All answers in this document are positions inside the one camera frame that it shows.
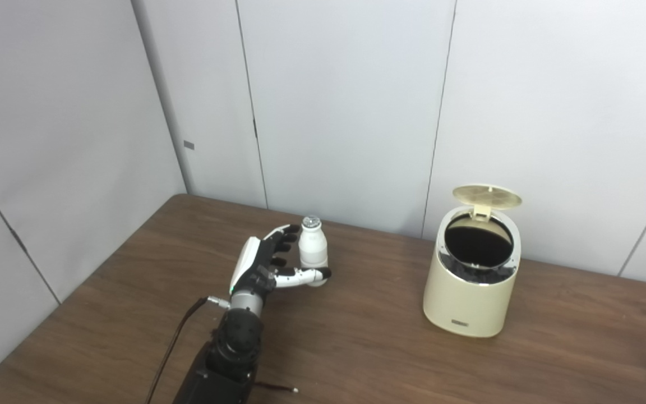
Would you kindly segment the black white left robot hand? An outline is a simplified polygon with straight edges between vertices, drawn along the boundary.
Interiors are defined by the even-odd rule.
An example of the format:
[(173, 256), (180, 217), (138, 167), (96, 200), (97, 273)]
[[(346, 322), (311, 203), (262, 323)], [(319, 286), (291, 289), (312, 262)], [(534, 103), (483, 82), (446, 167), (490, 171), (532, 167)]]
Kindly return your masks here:
[(252, 292), (266, 299), (277, 288), (298, 287), (326, 282), (333, 271), (323, 264), (303, 268), (287, 268), (285, 259), (276, 256), (286, 253), (298, 240), (302, 227), (287, 224), (272, 230), (265, 238), (251, 236), (244, 243), (230, 281), (229, 294)]

